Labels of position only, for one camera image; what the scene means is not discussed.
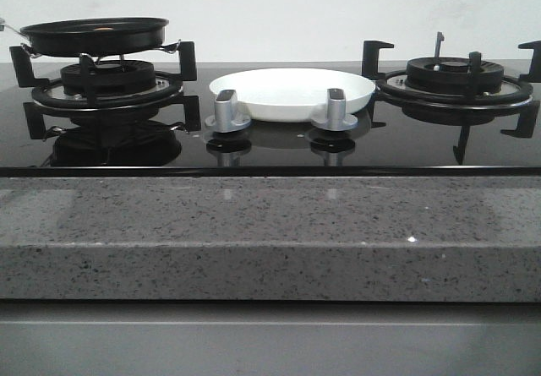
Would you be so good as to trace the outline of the white plate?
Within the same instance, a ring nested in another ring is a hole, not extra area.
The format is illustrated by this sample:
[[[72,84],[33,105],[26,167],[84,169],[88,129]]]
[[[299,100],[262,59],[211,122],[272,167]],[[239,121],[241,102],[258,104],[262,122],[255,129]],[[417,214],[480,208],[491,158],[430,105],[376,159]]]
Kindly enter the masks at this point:
[[[327,90],[341,89],[346,111],[364,108],[375,83],[357,74],[321,68],[264,68],[227,74],[213,80],[210,91],[235,90],[240,111],[254,120],[307,122],[327,106]]]

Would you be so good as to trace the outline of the black frying pan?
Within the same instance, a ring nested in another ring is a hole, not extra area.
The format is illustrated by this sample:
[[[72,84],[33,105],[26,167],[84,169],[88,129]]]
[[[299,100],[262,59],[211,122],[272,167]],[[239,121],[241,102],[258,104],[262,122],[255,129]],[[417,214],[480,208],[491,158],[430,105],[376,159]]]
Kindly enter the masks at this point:
[[[25,26],[17,32],[34,52],[50,57],[123,55],[155,49],[165,39],[168,19],[151,17],[75,19]],[[112,27],[111,31],[93,31]]]

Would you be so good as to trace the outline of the left silver stove knob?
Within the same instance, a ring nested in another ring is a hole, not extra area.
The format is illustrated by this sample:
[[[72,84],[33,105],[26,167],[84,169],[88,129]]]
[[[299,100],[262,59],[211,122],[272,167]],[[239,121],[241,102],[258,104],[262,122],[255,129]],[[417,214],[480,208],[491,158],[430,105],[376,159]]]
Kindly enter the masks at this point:
[[[219,134],[229,134],[246,129],[251,117],[238,109],[235,90],[222,90],[214,100],[215,113],[205,119],[205,125]]]

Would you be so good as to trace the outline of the silver stove knob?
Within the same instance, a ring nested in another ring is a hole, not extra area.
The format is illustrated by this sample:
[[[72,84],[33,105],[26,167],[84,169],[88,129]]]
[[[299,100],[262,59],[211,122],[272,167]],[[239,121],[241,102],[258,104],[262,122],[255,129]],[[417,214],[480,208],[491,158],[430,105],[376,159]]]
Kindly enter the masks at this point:
[[[316,128],[331,132],[343,132],[356,128],[358,119],[346,113],[346,98],[344,91],[338,88],[327,90],[327,107],[324,114],[315,113],[311,123]]]
[[[215,113],[205,119],[205,125],[219,134],[229,134],[246,129],[251,117],[238,109],[235,90],[222,90],[214,100]]]

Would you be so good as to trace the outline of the right silver stove knob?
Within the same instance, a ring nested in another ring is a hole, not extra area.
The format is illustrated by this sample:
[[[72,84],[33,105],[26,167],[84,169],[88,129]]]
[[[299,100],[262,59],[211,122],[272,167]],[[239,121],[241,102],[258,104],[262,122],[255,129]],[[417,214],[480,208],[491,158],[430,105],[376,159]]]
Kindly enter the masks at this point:
[[[343,132],[356,128],[358,119],[346,113],[346,98],[344,91],[338,88],[327,90],[327,107],[324,114],[315,113],[311,123],[316,128],[331,132]]]

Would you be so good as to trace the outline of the black glass cooktop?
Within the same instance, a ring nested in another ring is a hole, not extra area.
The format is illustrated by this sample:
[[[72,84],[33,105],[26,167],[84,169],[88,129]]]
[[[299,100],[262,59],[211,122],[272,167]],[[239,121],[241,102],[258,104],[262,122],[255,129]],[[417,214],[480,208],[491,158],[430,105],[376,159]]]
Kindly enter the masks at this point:
[[[537,176],[540,106],[440,110],[377,95],[358,126],[253,122],[215,134],[209,83],[240,64],[208,63],[171,105],[133,115],[42,112],[14,67],[1,67],[3,177]]]

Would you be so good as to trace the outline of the left black pan support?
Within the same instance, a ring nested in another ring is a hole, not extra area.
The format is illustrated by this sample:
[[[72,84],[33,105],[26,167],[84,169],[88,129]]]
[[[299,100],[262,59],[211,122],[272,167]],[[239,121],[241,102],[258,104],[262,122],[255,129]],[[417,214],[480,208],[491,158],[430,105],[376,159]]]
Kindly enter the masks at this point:
[[[38,79],[30,47],[12,46],[19,87],[31,89],[32,101],[23,104],[30,137],[45,140],[63,133],[61,128],[47,128],[45,115],[65,117],[100,132],[142,123],[172,105],[183,107],[183,121],[172,129],[199,130],[198,97],[184,94],[184,84],[197,79],[194,43],[179,41],[162,50],[178,55],[178,73],[162,72],[152,63],[123,56],[102,61],[81,53],[77,63],[61,69],[58,79]]]

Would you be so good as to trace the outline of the black pan support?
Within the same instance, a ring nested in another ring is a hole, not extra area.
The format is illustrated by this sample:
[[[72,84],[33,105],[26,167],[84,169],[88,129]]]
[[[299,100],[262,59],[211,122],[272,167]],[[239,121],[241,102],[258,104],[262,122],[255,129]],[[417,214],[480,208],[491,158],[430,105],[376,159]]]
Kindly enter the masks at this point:
[[[393,45],[365,41],[362,75],[375,82],[377,99],[398,106],[414,120],[458,127],[460,133],[452,151],[459,165],[465,162],[474,126],[514,116],[516,126],[502,129],[500,134],[514,139],[532,139],[538,134],[539,41],[519,44],[533,54],[528,72],[514,77],[505,73],[503,65],[485,60],[480,52],[470,52],[467,57],[442,56],[444,39],[438,32],[433,56],[410,59],[403,70],[386,73],[379,70],[380,50]]]
[[[38,79],[30,47],[12,46],[19,87],[31,89],[32,101],[23,104],[30,137],[45,140],[63,133],[61,128],[47,128],[45,115],[65,117],[100,132],[142,123],[172,105],[183,107],[183,121],[172,129],[199,130],[198,97],[184,94],[184,84],[197,79],[194,43],[179,41],[162,50],[178,55],[178,73],[162,72],[152,63],[123,56],[102,61],[81,53],[77,63],[61,69],[58,79]]]

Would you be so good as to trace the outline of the left black gas burner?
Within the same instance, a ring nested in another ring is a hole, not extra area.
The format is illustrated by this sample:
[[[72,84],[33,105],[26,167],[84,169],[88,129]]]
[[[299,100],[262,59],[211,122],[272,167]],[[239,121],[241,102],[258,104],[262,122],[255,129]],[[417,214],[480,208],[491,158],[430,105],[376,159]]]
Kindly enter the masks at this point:
[[[61,69],[64,93],[84,95],[83,78],[79,64]],[[131,95],[156,86],[156,73],[152,63],[140,60],[110,60],[90,68],[90,82],[98,96]]]

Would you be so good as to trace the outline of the black gas burner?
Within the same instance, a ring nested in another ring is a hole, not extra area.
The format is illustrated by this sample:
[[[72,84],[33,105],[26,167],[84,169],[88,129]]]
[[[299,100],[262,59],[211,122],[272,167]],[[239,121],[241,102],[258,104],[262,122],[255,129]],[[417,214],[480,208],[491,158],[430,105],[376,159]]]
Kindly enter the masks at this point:
[[[61,69],[64,93],[84,95],[83,78],[79,64]],[[110,60],[90,68],[90,82],[98,96],[131,95],[156,86],[156,73],[152,63],[140,60]]]
[[[465,95],[470,61],[462,57],[420,57],[407,62],[406,86],[443,95]],[[488,61],[481,61],[476,95],[500,90],[504,68]]]

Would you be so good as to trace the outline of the right black gas burner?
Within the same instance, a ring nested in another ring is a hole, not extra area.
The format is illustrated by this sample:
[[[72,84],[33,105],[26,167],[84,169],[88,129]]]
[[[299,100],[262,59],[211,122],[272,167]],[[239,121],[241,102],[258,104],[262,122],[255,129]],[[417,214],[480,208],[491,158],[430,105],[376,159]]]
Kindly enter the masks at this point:
[[[407,62],[406,86],[443,95],[465,95],[470,61],[462,57],[420,57]],[[488,61],[481,61],[476,95],[500,90],[504,68]]]

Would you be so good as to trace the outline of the right black pan support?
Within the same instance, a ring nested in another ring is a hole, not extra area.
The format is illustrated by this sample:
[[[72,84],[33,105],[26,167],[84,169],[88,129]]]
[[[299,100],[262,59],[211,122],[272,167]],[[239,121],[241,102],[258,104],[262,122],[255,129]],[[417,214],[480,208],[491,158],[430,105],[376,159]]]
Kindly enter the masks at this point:
[[[380,50],[393,45],[365,41],[362,75],[375,82],[377,99],[398,106],[414,120],[458,127],[460,133],[452,151],[459,165],[465,162],[474,126],[514,116],[516,126],[502,129],[500,134],[514,139],[532,139],[538,134],[539,41],[519,44],[533,54],[528,72],[514,77],[505,73],[503,65],[485,60],[480,52],[470,52],[467,57],[442,56],[444,39],[438,32],[433,56],[410,59],[403,70],[386,73],[379,70]]]

